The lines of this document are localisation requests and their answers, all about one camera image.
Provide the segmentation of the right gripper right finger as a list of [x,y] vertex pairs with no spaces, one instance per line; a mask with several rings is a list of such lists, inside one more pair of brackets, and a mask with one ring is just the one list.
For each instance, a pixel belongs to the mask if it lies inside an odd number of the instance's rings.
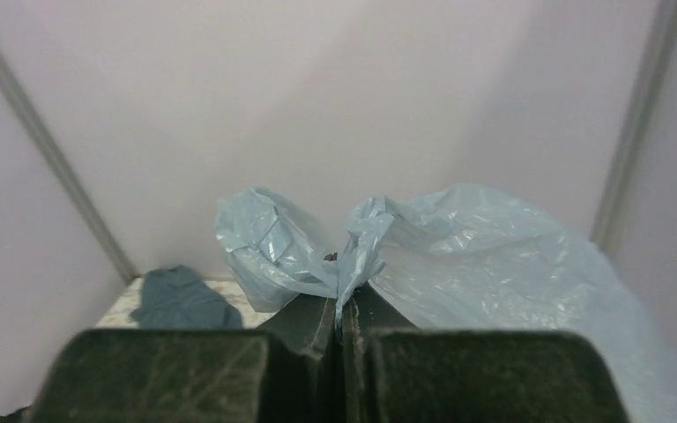
[[596,349],[564,331],[422,330],[363,287],[342,316],[350,422],[625,422]]

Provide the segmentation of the light blue trash bag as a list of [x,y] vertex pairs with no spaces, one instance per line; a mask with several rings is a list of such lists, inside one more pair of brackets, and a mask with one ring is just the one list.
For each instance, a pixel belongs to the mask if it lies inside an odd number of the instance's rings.
[[424,329],[569,330],[606,359],[635,422],[677,422],[677,352],[599,249],[538,207],[461,183],[363,200],[335,251],[317,217],[261,187],[223,197],[214,232],[259,312],[300,294],[338,308],[370,285]]

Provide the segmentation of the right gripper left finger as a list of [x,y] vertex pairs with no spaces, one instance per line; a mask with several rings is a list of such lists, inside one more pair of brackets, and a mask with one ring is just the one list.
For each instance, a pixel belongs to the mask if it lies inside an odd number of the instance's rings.
[[254,329],[93,329],[57,356],[31,422],[319,422],[334,303],[301,294]]

